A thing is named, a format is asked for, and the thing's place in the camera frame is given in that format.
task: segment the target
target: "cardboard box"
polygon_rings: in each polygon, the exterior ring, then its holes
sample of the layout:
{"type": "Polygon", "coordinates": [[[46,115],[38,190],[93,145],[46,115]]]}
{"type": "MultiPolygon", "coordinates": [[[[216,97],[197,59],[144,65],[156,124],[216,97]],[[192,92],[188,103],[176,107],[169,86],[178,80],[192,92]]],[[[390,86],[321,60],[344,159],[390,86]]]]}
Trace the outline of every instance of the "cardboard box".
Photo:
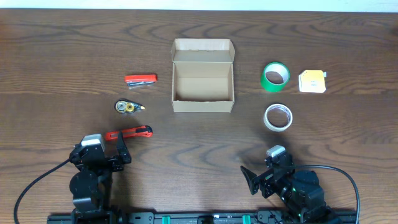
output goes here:
{"type": "Polygon", "coordinates": [[[229,39],[175,39],[174,112],[231,112],[234,56],[229,39]]]}

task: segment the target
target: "tape roll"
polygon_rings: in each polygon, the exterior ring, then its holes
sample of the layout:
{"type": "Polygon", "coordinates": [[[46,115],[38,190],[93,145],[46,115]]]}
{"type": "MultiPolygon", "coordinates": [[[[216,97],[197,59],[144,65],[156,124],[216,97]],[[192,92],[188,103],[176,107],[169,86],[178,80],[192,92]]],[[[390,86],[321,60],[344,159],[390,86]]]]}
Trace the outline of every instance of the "tape roll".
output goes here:
{"type": "Polygon", "coordinates": [[[264,124],[266,124],[267,128],[270,129],[271,131],[276,131],[276,132],[285,131],[292,124],[292,121],[293,121],[292,112],[290,111],[290,109],[287,106],[282,105],[282,104],[277,103],[277,104],[270,105],[267,108],[266,112],[264,113],[264,124]],[[281,110],[287,115],[287,125],[286,126],[277,127],[277,126],[274,126],[273,124],[271,124],[271,122],[269,122],[268,112],[270,110],[274,110],[274,109],[281,110]]]}
{"type": "Polygon", "coordinates": [[[284,88],[284,86],[289,81],[289,79],[290,79],[289,69],[282,63],[272,62],[272,63],[269,63],[264,68],[264,71],[262,72],[261,85],[267,91],[278,92],[278,91],[281,91],[284,88]],[[267,72],[276,72],[276,73],[278,73],[282,77],[284,82],[281,83],[281,84],[272,83],[266,76],[267,72]]]}

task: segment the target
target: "tape roll hole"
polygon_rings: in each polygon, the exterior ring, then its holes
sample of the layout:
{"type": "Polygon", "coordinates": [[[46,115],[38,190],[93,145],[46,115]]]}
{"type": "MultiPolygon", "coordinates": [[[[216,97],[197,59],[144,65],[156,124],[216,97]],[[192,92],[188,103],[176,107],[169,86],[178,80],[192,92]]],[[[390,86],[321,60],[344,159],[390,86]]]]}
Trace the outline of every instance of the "tape roll hole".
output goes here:
{"type": "Polygon", "coordinates": [[[268,65],[264,72],[267,80],[275,85],[283,84],[289,80],[289,71],[286,67],[278,63],[268,65]]]}
{"type": "Polygon", "coordinates": [[[281,108],[273,108],[268,111],[268,121],[275,127],[283,128],[289,124],[290,118],[289,112],[282,110],[281,108]]]}

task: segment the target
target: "box lid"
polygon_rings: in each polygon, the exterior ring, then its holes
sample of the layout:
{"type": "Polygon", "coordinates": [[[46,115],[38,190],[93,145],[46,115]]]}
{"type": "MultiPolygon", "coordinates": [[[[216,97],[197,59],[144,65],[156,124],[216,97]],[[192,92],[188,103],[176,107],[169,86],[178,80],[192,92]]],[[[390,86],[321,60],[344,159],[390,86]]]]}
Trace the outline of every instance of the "box lid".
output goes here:
{"type": "Polygon", "coordinates": [[[229,39],[175,39],[173,62],[233,63],[235,49],[229,39]]]}

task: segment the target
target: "wooden tabletop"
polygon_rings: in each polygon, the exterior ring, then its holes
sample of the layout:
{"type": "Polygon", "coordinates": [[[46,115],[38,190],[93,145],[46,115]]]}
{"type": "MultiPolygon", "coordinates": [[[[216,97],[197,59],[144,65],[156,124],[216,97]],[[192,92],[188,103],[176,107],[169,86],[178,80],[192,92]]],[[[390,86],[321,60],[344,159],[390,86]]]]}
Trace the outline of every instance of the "wooden tabletop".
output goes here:
{"type": "MultiPolygon", "coordinates": [[[[132,163],[114,174],[113,203],[158,212],[284,207],[252,196],[239,170],[266,170],[280,144],[297,164],[347,171],[361,197],[361,223],[398,222],[398,14],[133,10],[0,10],[0,220],[13,223],[19,194],[64,161],[83,136],[138,125],[151,138],[126,140],[132,163]],[[236,49],[231,113],[174,113],[174,38],[226,38],[236,49]],[[260,76],[280,61],[291,78],[267,93],[260,76]],[[328,72],[325,93],[299,92],[305,69],[328,72]],[[128,74],[156,73],[129,90],[128,74]],[[116,100],[147,109],[123,116],[116,100]],[[294,114],[268,130],[271,103],[294,114]]],[[[19,207],[21,223],[71,212],[72,164],[42,179],[19,207]]],[[[349,180],[316,170],[333,208],[355,209],[349,180]]]]}

